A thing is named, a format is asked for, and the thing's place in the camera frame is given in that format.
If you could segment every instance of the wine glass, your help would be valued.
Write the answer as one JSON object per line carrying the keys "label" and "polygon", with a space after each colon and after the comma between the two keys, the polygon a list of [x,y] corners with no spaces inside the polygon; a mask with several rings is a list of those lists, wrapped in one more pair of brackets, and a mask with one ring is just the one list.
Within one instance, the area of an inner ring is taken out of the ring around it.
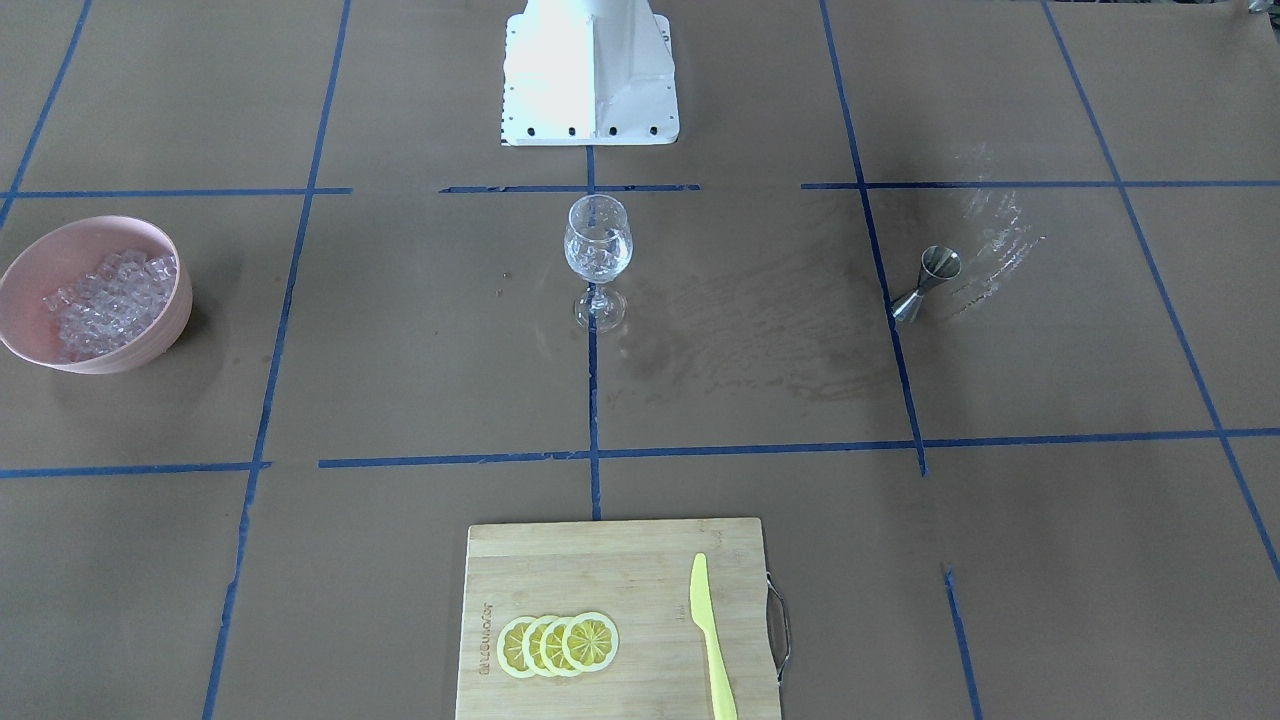
{"label": "wine glass", "polygon": [[568,209],[564,228],[564,260],[580,278],[590,283],[573,304],[573,316],[584,328],[595,320],[596,332],[618,327],[626,313],[626,300],[605,283],[618,277],[631,263],[631,225],[627,209],[609,195],[580,197]]}

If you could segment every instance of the metal handle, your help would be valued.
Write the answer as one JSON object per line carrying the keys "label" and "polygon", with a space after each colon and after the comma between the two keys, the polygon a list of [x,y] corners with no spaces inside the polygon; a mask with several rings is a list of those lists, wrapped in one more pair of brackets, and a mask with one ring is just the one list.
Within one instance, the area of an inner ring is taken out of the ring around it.
{"label": "metal handle", "polygon": [[[786,674],[787,665],[791,662],[791,615],[787,612],[787,601],[782,597],[782,593],[778,592],[777,585],[773,584],[773,575],[771,575],[768,570],[764,571],[764,583],[769,587],[769,594],[778,598],[778,607],[782,609],[782,637],[786,639],[787,650],[781,661],[777,656],[773,657],[773,664],[778,669],[778,687],[781,688],[782,676]],[[765,612],[765,618],[768,618],[768,612]],[[765,623],[765,625],[769,633],[769,652],[772,653],[773,625],[769,623]]]}

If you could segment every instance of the knife blade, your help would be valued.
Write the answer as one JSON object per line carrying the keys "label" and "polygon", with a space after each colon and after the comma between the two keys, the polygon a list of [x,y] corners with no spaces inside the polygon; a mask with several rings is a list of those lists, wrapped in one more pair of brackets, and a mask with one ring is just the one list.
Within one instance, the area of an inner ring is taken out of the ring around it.
{"label": "knife blade", "polygon": [[712,611],[712,587],[707,578],[707,555],[694,556],[694,569],[689,574],[689,616],[703,632],[707,641],[707,674],[712,687],[712,712],[716,720],[737,720],[733,689],[728,684],[728,671],[719,650],[716,633],[716,614]]}

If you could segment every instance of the lemon slice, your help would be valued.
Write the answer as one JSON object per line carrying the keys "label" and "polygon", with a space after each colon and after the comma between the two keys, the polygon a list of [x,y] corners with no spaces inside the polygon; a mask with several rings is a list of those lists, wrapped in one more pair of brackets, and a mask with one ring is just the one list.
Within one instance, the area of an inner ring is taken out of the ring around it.
{"label": "lemon slice", "polygon": [[575,618],[561,618],[543,630],[541,639],[538,641],[543,655],[543,662],[553,675],[558,678],[572,678],[581,675],[582,670],[568,664],[564,656],[564,634],[573,624]]}
{"label": "lemon slice", "polygon": [[525,639],[525,630],[534,619],[529,615],[516,618],[498,633],[498,666],[512,678],[531,678],[534,671],[525,662],[525,653],[521,642]]}
{"label": "lemon slice", "polygon": [[618,626],[608,615],[584,612],[568,623],[561,644],[571,667],[598,673],[618,653]]}
{"label": "lemon slice", "polygon": [[547,669],[543,662],[543,633],[547,630],[547,625],[550,625],[556,620],[559,620],[559,615],[543,615],[529,623],[525,628],[525,637],[520,639],[520,655],[525,661],[525,665],[534,671],[535,675],[541,675],[543,678],[554,678],[556,674]]}

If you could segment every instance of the jigger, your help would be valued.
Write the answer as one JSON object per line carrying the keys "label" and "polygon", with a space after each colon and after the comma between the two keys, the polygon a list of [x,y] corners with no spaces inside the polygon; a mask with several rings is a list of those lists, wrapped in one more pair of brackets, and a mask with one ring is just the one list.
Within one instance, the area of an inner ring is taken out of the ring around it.
{"label": "jigger", "polygon": [[893,320],[910,323],[920,311],[924,293],[960,274],[960,254],[950,247],[934,245],[920,254],[920,275],[915,290],[893,301]]}

